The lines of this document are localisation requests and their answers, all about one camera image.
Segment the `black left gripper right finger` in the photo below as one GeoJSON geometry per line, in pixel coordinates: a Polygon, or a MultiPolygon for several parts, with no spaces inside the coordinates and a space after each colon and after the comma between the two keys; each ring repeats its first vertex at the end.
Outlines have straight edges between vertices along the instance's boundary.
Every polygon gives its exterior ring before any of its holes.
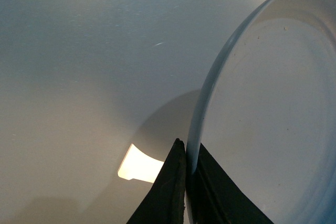
{"type": "Polygon", "coordinates": [[[197,167],[186,180],[191,223],[272,223],[200,145],[197,167]]]}

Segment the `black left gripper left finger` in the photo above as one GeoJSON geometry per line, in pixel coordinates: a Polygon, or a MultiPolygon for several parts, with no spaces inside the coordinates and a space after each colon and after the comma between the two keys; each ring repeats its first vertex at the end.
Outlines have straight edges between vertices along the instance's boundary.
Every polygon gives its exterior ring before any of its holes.
{"type": "Polygon", "coordinates": [[[127,223],[183,223],[186,152],[176,139],[153,186],[127,223]]]}

